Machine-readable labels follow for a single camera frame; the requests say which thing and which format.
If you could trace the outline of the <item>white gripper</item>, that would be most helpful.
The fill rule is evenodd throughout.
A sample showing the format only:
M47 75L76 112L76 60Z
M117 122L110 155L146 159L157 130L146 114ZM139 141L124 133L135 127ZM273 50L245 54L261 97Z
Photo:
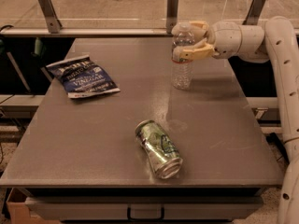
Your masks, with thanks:
M171 34L177 35L180 31L190 31L199 42L175 47L172 59L176 62L201 60L211 56L215 59L229 59L237 54L241 45L241 30L232 21L218 21L210 27L205 21L180 22L172 28Z

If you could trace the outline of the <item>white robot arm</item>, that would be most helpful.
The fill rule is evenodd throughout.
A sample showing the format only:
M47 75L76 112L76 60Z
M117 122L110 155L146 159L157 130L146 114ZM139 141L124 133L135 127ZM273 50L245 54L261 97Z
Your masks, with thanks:
M264 26L239 25L233 21L187 21L175 25L171 34L183 31L191 45L177 45L172 59L201 60L207 57L272 64L282 139L289 159L278 209L278 224L299 224L299 48L292 23L282 17Z

